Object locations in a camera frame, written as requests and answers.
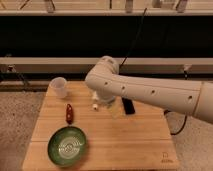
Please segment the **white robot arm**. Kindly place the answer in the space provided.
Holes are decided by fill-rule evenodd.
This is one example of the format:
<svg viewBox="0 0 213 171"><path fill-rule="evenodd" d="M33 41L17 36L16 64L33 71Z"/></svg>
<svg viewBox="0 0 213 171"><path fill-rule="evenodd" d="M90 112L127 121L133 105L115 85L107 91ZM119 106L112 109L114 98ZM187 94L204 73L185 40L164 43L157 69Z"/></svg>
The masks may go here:
<svg viewBox="0 0 213 171"><path fill-rule="evenodd" d="M87 73L85 84L102 100L120 96L213 124L213 83L122 76L119 64L103 56Z"/></svg>

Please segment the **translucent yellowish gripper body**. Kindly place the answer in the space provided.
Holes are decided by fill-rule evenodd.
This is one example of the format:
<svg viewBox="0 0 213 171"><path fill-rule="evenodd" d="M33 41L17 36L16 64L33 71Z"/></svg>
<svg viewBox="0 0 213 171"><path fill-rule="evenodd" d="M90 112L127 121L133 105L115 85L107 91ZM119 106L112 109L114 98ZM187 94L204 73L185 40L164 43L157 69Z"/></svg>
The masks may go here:
<svg viewBox="0 0 213 171"><path fill-rule="evenodd" d="M109 103L107 105L107 110L113 118L119 118L122 115L122 109L118 100Z"/></svg>

